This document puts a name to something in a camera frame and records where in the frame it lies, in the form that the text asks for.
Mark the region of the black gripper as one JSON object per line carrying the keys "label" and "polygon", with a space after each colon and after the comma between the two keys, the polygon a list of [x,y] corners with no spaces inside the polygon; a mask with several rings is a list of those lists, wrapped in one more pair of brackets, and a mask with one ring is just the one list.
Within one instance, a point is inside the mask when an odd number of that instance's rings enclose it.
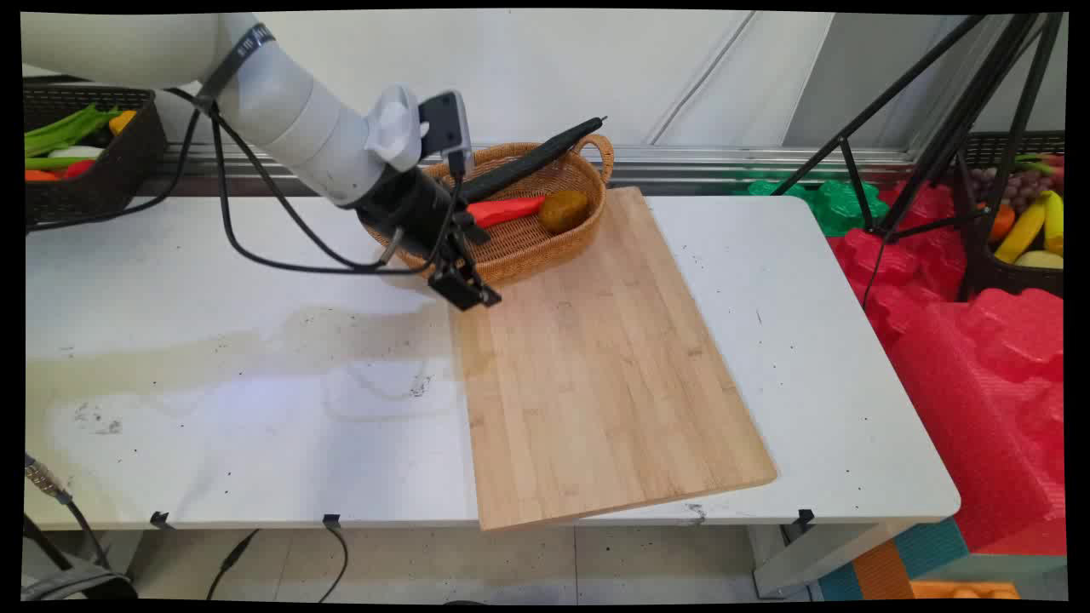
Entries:
{"label": "black gripper", "polygon": [[433,292],[461,312],[472,306],[491,309],[502,302],[502,296],[480,277],[467,248],[467,241],[476,247],[486,244],[491,235],[464,209],[464,175],[456,172],[452,181],[448,189],[414,168],[390,175],[353,207],[359,221],[384,238],[379,261],[390,261],[398,249],[433,261],[427,279]]}

